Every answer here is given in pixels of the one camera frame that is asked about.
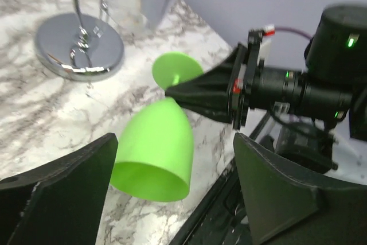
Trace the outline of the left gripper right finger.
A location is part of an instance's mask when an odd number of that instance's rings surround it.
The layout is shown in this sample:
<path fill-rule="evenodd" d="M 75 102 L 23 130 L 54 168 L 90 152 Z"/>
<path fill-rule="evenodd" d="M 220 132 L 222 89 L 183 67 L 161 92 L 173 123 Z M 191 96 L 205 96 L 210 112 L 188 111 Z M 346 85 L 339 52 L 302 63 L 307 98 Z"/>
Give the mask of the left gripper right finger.
<path fill-rule="evenodd" d="M 293 163 L 235 134 L 253 244 L 366 244 L 366 186 Z"/>

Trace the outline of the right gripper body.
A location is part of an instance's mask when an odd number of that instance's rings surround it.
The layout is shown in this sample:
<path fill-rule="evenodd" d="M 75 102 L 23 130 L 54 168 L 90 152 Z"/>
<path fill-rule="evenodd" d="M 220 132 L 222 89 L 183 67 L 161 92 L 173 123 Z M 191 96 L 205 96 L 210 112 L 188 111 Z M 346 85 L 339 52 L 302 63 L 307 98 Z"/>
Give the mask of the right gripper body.
<path fill-rule="evenodd" d="M 247 45 L 239 43 L 229 83 L 229 114 L 232 127 L 239 130 L 245 125 L 249 109 L 249 100 L 255 83 L 256 74 L 269 57 L 274 26 L 248 32 Z"/>

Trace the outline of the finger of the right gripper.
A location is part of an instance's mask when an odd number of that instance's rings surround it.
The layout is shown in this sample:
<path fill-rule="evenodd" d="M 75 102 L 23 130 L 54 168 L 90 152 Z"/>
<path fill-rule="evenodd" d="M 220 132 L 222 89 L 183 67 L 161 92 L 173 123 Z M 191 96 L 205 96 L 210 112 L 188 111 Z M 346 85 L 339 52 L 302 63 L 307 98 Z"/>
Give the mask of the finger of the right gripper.
<path fill-rule="evenodd" d="M 217 110 L 210 107 L 198 106 L 190 103 L 179 102 L 179 106 L 200 114 L 208 119 L 220 123 L 232 123 L 231 114 L 227 110 Z"/>
<path fill-rule="evenodd" d="M 165 96 L 183 104 L 227 104 L 247 47 L 237 47 L 210 71 L 165 90 Z"/>

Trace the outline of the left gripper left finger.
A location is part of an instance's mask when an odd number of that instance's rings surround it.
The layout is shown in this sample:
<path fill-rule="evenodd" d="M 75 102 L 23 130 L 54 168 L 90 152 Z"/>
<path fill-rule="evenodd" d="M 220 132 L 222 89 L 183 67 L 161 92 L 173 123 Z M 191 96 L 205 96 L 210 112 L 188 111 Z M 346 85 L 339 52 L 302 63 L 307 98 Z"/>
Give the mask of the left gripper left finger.
<path fill-rule="evenodd" d="M 1 244 L 95 244 L 118 141 L 1 180 Z"/>

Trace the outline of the green plastic wine glass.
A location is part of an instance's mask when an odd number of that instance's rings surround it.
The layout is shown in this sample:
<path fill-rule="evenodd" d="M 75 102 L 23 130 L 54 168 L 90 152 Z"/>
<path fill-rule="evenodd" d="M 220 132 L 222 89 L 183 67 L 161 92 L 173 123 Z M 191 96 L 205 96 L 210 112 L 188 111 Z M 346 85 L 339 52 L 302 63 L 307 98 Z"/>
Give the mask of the green plastic wine glass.
<path fill-rule="evenodd" d="M 194 135 L 173 98 L 142 108 L 123 130 L 110 184 L 147 201 L 173 202 L 190 191 Z"/>

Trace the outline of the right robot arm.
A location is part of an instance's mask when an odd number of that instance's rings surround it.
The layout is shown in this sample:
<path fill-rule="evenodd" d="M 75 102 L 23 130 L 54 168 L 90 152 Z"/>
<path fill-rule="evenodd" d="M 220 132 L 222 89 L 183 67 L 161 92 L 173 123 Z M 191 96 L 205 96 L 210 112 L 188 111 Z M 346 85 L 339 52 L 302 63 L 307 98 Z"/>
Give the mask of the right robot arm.
<path fill-rule="evenodd" d="M 331 131 L 349 119 L 350 137 L 366 140 L 366 6 L 326 7 L 304 51 L 306 72 L 267 67 L 262 40 L 274 26 L 252 29 L 218 66 L 165 95 L 181 107 L 239 130 L 249 110 L 281 125 L 275 153 L 318 173 L 336 170 Z"/>

